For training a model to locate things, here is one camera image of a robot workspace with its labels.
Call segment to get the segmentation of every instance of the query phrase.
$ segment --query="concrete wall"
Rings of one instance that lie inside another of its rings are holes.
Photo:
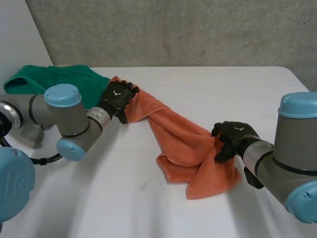
[[[316,0],[26,2],[55,64],[278,65],[317,90]]]

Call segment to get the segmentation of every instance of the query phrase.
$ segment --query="towel fold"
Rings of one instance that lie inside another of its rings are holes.
[[[140,89],[125,109],[128,123],[147,118],[162,149],[157,164],[170,183],[188,183],[187,199],[213,196],[233,188],[241,179],[234,160],[214,161],[222,143],[204,128],[173,112]]]

